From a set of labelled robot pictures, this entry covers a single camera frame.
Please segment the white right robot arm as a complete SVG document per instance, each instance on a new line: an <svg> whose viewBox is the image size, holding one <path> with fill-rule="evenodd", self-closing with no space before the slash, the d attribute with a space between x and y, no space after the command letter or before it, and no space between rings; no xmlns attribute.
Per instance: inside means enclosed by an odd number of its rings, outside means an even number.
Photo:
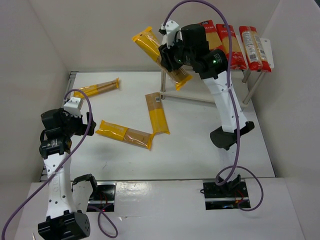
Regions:
<svg viewBox="0 0 320 240"><path fill-rule="evenodd" d="M189 66L208 87L218 109L221 126L210 133L212 143L229 150L255 125L243 114L228 74L228 60L220 49L210 50L205 28L200 24L180 27L168 21L160 28L164 43L158 48L160 65L173 73Z"/></svg>

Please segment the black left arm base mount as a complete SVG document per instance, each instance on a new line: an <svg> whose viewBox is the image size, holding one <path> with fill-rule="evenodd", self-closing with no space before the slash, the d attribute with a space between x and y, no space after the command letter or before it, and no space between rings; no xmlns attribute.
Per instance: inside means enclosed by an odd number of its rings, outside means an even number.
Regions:
<svg viewBox="0 0 320 240"><path fill-rule="evenodd" d="M97 181L92 174L76 177L72 181L71 190L74 203L82 212L96 212L89 206L104 212L114 212L116 183L112 181Z"/></svg>

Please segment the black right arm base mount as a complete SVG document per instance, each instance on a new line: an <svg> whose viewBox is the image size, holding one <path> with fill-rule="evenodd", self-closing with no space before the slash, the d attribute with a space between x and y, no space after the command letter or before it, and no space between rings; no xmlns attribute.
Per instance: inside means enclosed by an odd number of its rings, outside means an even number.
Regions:
<svg viewBox="0 0 320 240"><path fill-rule="evenodd" d="M204 195L206 210L251 208L247 185L239 174L222 186L216 185L214 181L205 181L200 193Z"/></svg>

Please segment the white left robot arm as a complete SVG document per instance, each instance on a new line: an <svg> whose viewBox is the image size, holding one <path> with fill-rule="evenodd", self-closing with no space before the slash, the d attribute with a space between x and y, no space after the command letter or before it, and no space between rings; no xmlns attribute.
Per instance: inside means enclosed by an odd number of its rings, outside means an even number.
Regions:
<svg viewBox="0 0 320 240"><path fill-rule="evenodd" d="M47 170L48 206L45 221L37 225L45 240L82 240L90 236L90 221L86 207L76 202L72 190L70 167L72 136L92 136L96 123L87 112L87 123L80 113L63 108L41 114L44 130L40 135L39 152Z"/></svg>

